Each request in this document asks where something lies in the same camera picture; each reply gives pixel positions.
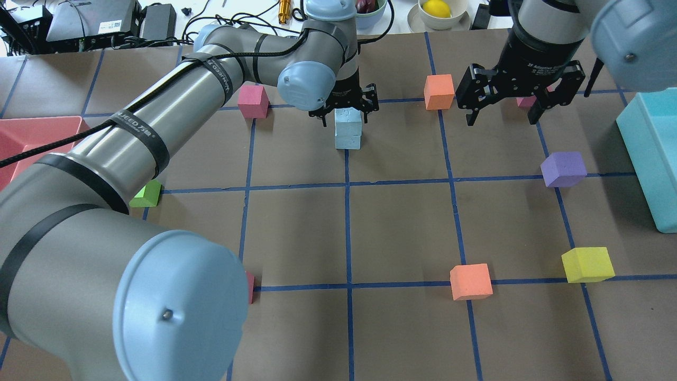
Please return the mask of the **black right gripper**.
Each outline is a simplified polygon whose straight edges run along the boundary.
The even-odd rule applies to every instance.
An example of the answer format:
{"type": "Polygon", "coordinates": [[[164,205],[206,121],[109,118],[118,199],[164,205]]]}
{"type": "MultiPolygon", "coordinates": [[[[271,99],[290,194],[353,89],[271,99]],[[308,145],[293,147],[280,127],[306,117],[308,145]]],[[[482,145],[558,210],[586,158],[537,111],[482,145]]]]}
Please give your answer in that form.
{"type": "Polygon", "coordinates": [[[582,65],[573,58],[582,42],[549,43],[520,27],[510,29],[498,62],[491,68],[469,65],[455,91],[459,108],[468,111],[467,125],[474,126],[483,107],[508,97],[528,97],[552,84],[552,93],[535,93],[529,123],[535,125],[546,110],[570,104],[585,79],[582,65]]]}

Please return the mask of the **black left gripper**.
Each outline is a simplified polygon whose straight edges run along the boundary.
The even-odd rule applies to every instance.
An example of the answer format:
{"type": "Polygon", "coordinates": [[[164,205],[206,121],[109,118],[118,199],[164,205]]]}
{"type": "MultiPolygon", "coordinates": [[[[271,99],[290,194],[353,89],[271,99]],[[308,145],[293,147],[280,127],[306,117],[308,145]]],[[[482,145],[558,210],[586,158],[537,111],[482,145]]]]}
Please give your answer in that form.
{"type": "Polygon", "coordinates": [[[317,117],[323,127],[328,127],[326,116],[337,108],[355,108],[362,112],[363,122],[368,123],[368,116],[380,110],[377,86],[369,84],[360,86],[360,70],[356,70],[350,77],[337,80],[328,99],[317,110],[309,111],[310,117],[317,117]]]}

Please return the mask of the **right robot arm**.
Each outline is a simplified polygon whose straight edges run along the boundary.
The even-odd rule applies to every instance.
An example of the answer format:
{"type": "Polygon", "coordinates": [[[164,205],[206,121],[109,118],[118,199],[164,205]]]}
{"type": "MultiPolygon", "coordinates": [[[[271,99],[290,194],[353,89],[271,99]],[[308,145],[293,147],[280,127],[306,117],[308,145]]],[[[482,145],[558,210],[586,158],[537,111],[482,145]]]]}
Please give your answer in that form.
{"type": "Polygon", "coordinates": [[[584,80],[590,93],[606,67],[617,85],[636,92],[675,86],[675,1],[491,1],[491,15],[513,26],[497,65],[469,65],[455,92],[474,125],[482,108],[508,97],[535,96],[528,119],[570,104],[584,80]],[[586,39],[597,56],[586,77],[573,56],[586,39]]]}

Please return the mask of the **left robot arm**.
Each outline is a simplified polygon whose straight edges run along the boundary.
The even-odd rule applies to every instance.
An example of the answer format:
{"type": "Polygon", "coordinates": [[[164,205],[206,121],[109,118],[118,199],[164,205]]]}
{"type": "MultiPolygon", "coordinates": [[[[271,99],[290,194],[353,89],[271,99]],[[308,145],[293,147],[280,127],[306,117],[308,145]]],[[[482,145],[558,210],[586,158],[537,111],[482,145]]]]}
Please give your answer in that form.
{"type": "Polygon", "coordinates": [[[354,1],[307,1],[300,36],[207,25],[193,53],[66,153],[2,191],[2,332],[79,380],[220,380],[249,306],[239,257],[129,214],[130,202],[247,81],[314,116],[362,96],[354,1]]]}

